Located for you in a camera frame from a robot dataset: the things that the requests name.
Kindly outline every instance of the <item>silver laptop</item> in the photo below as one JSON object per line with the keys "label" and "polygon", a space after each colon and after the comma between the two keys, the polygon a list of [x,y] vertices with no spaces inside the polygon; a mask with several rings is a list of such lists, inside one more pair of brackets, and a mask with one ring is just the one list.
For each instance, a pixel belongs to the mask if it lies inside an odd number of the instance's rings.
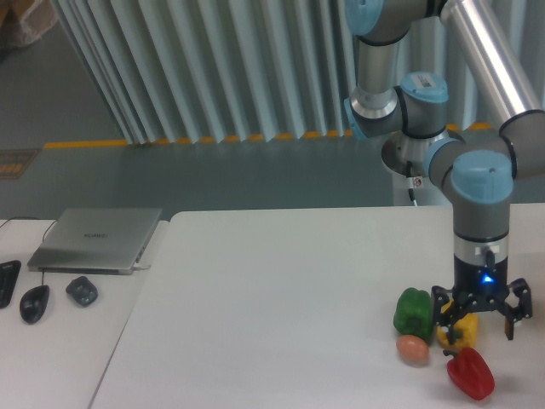
{"label": "silver laptop", "polygon": [[132,274],[160,216],[161,209],[67,209],[28,268]]}

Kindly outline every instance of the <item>laptop logo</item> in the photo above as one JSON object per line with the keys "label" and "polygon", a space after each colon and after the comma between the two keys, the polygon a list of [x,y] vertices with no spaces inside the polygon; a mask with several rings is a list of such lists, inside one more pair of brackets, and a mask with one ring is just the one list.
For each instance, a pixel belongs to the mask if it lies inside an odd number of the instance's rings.
{"label": "laptop logo", "polygon": [[85,233],[83,236],[87,239],[105,239],[108,237],[106,233]]}

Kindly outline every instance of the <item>yellow stripe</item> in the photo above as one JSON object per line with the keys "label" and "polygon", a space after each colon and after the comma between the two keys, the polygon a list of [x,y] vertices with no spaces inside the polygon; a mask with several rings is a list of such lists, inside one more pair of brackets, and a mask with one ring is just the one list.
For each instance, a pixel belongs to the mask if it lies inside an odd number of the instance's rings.
{"label": "yellow stripe", "polygon": [[[460,127],[458,127],[455,124],[448,124],[446,125],[446,128],[448,130],[454,130],[457,132],[460,132]],[[492,126],[490,124],[487,124],[486,122],[476,122],[474,124],[469,125],[468,130],[491,130]],[[329,130],[327,134],[325,134],[328,137],[338,137],[339,132],[336,130]],[[353,135],[352,130],[347,130],[344,134],[345,137],[350,137]],[[305,132],[302,136],[304,139],[314,139],[321,137],[320,133],[316,130],[309,130]],[[278,134],[274,137],[276,140],[292,140],[295,139],[292,134],[289,133],[282,133]],[[265,138],[261,134],[253,134],[248,137],[248,141],[264,141]],[[198,140],[200,143],[215,143],[215,139],[212,136],[203,136]],[[240,138],[236,135],[229,135],[226,136],[225,142],[240,142]],[[187,137],[183,137],[178,139],[176,144],[181,145],[188,145],[191,144],[191,140]],[[170,142],[168,139],[162,138],[155,142],[149,142],[147,145],[169,145]],[[50,142],[46,143],[43,148],[44,149],[63,149],[63,148],[74,148],[74,147],[126,147],[129,144],[127,141],[124,140],[113,140],[113,141],[82,141],[82,142]]]}
{"label": "yellow stripe", "polygon": [[313,139],[313,138],[319,138],[321,135],[316,130],[309,130],[308,132],[305,132],[303,134],[303,138],[307,139]]}
{"label": "yellow stripe", "polygon": [[265,138],[263,138],[262,134],[253,134],[248,136],[248,141],[264,141]]}
{"label": "yellow stripe", "polygon": [[490,124],[487,124],[486,122],[476,122],[474,124],[469,125],[469,130],[491,130],[492,127]]}

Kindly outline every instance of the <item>bell pepper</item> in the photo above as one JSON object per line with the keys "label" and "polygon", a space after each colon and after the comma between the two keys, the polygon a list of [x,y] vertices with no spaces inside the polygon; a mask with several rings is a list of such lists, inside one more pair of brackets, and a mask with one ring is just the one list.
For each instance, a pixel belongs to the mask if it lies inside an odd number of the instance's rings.
{"label": "bell pepper", "polygon": [[464,348],[454,359],[446,364],[446,370],[452,382],[467,396],[475,400],[483,400],[495,388],[494,377],[485,360],[473,348]]}
{"label": "bell pepper", "polygon": [[428,341],[432,335],[432,299],[426,291],[408,288],[399,297],[393,326],[402,335]]}
{"label": "bell pepper", "polygon": [[[452,301],[445,304],[441,308],[441,312],[443,313],[444,311],[446,311],[446,309],[451,304]],[[437,339],[445,349],[455,349],[457,351],[460,351],[466,347],[474,348],[475,344],[477,343],[478,335],[479,316],[477,314],[467,314],[465,317],[463,317],[461,320],[458,320],[458,322],[454,324],[454,338],[456,339],[454,345],[449,344],[446,332],[443,332],[443,329],[440,326],[437,327]]]}

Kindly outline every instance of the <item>dark gray computer mouse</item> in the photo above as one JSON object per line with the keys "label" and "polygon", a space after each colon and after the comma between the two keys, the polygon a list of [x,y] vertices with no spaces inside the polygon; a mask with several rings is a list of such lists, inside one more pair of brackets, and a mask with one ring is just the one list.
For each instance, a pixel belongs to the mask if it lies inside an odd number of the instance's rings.
{"label": "dark gray computer mouse", "polygon": [[66,292],[82,307],[87,307],[99,296],[96,287],[84,275],[74,279],[67,286]]}
{"label": "dark gray computer mouse", "polygon": [[27,291],[20,299],[19,311],[27,324],[36,324],[48,306],[49,286],[39,285]]}

